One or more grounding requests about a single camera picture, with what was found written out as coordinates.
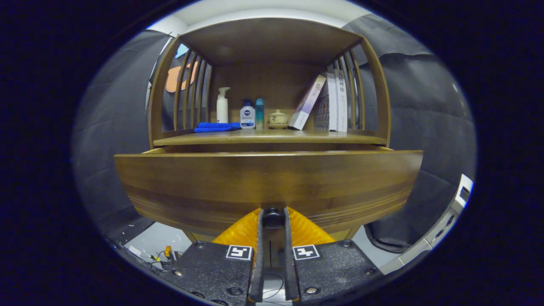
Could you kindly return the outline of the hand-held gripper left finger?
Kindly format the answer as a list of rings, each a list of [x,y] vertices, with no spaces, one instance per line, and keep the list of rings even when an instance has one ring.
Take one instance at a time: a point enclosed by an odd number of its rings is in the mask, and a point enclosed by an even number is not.
[[[264,294],[264,209],[256,209],[221,236],[194,241],[164,280],[186,294],[224,306],[253,306]]]

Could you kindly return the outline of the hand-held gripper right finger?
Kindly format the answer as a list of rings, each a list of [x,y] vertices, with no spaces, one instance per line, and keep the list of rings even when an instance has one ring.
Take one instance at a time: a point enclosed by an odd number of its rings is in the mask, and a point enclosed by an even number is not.
[[[344,304],[383,284],[383,274],[352,240],[295,244],[297,221],[284,208],[284,296],[293,304]]]

